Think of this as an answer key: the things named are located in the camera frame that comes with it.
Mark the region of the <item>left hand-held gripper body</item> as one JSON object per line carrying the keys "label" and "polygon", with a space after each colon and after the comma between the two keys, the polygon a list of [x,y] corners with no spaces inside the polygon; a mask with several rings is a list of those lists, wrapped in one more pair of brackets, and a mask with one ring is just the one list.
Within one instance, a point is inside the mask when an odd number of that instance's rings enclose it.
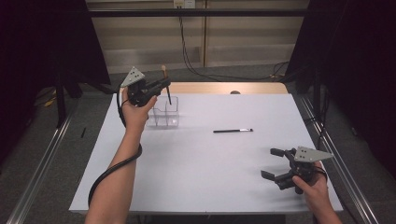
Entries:
{"label": "left hand-held gripper body", "polygon": [[158,94],[158,87],[154,83],[147,83],[145,75],[133,67],[121,82],[122,88],[127,88],[128,100],[139,107],[148,103],[152,96]]}

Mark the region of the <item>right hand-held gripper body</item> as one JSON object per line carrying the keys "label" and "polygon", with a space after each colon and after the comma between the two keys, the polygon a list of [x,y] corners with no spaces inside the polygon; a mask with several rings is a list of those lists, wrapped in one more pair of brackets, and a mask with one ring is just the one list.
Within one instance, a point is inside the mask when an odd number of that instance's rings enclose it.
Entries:
{"label": "right hand-held gripper body", "polygon": [[331,159],[333,154],[309,147],[297,147],[285,150],[284,157],[289,160],[290,170],[276,176],[274,182],[281,190],[295,188],[297,194],[302,194],[303,191],[293,183],[292,178],[297,175],[305,182],[309,182],[316,172],[315,162]]}

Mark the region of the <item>clear acrylic holder box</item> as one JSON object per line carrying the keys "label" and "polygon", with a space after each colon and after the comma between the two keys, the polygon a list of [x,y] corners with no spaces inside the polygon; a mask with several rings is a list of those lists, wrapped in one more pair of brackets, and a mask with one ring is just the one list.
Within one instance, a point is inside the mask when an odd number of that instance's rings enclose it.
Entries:
{"label": "clear acrylic holder box", "polygon": [[154,128],[173,128],[178,126],[178,122],[178,98],[159,96],[154,107],[148,112],[147,125]]}

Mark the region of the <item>black makeup brush silver ferrule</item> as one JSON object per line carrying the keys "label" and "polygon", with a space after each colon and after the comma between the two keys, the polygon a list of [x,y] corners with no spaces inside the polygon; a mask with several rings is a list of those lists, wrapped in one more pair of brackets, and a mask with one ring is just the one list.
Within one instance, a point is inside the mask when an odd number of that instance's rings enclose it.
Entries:
{"label": "black makeup brush silver ferrule", "polygon": [[244,132],[253,132],[253,129],[230,129],[230,130],[215,130],[213,133],[244,133]]}

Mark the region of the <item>person's left hand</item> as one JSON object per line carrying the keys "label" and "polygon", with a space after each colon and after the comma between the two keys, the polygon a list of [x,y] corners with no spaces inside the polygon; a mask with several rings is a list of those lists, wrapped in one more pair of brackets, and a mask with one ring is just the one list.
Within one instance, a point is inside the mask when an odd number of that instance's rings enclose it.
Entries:
{"label": "person's left hand", "polygon": [[122,90],[121,111],[124,116],[127,133],[142,133],[149,118],[149,111],[157,102],[157,97],[152,96],[146,105],[135,106],[129,102],[128,90]]}

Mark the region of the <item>person's right hand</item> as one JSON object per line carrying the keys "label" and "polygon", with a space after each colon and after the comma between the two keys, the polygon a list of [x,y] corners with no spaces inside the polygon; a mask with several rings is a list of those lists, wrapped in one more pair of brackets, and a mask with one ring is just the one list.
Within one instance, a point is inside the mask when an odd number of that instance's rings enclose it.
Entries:
{"label": "person's right hand", "polygon": [[315,163],[316,172],[309,182],[305,182],[299,176],[292,178],[293,183],[304,192],[306,204],[313,213],[320,207],[331,207],[327,179],[321,171],[321,163]]}

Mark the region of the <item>wooden table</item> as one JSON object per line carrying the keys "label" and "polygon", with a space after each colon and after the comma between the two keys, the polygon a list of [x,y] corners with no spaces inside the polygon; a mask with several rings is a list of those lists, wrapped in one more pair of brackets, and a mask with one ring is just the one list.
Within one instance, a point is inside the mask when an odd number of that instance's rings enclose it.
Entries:
{"label": "wooden table", "polygon": [[278,82],[173,82],[169,89],[172,94],[288,94],[286,86]]}

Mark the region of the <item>black metal stand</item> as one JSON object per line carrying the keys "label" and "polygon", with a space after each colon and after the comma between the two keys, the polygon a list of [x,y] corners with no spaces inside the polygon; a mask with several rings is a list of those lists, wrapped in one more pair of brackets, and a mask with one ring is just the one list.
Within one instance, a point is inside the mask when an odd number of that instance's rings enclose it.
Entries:
{"label": "black metal stand", "polygon": [[56,75],[56,101],[57,101],[57,110],[58,110],[58,122],[57,128],[60,128],[66,119],[66,107],[64,101],[64,85],[62,82],[62,74],[58,73]]}

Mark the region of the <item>black curtain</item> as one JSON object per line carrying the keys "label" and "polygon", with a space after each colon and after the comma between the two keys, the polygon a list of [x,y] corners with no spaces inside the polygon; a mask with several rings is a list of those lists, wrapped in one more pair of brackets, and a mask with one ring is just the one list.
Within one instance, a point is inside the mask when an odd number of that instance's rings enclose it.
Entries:
{"label": "black curtain", "polygon": [[83,82],[110,82],[86,0],[0,0],[0,164],[42,89]]}
{"label": "black curtain", "polygon": [[309,0],[286,77],[319,80],[396,177],[396,0]]}

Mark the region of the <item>aluminium floor rail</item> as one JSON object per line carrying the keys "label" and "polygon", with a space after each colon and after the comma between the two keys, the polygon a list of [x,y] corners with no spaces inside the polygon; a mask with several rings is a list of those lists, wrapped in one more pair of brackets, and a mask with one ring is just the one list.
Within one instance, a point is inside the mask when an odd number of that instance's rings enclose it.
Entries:
{"label": "aluminium floor rail", "polygon": [[77,106],[78,101],[73,101],[69,108],[66,110],[64,120],[55,129],[54,134],[52,135],[39,164],[35,168],[35,172],[30,178],[27,187],[23,191],[14,209],[12,210],[6,224],[23,224],[35,200],[35,196],[37,195],[39,188],[41,187],[46,177],[46,174],[50,168],[53,158],[55,157],[59,145],[64,139],[64,135],[67,132],[70,120],[75,114]]}
{"label": "aluminium floor rail", "polygon": [[322,122],[318,120],[318,115],[314,114],[313,104],[310,102],[307,96],[303,96],[301,102],[304,106],[305,112],[312,120],[312,125],[318,134],[319,145],[323,146],[323,149],[326,152],[330,152],[334,155],[334,158],[332,159],[334,168],[346,187],[346,191],[355,205],[362,222],[364,224],[379,224],[371,205],[368,203],[354,177],[347,169],[347,166],[342,159],[337,147],[335,146],[331,136],[325,129],[325,126],[322,124]]}

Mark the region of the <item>white wall socket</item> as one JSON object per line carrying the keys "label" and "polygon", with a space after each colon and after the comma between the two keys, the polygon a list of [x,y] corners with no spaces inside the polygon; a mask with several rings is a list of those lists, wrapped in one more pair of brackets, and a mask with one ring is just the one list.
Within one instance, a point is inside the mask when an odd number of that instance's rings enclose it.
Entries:
{"label": "white wall socket", "polygon": [[173,0],[174,8],[195,8],[195,0]]}

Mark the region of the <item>black horizontal frame bar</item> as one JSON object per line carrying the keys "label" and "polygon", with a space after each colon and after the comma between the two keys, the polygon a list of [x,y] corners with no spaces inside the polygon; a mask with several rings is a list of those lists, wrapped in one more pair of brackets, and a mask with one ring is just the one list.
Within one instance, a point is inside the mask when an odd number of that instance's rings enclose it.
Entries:
{"label": "black horizontal frame bar", "polygon": [[307,9],[94,9],[91,17],[303,17]]}

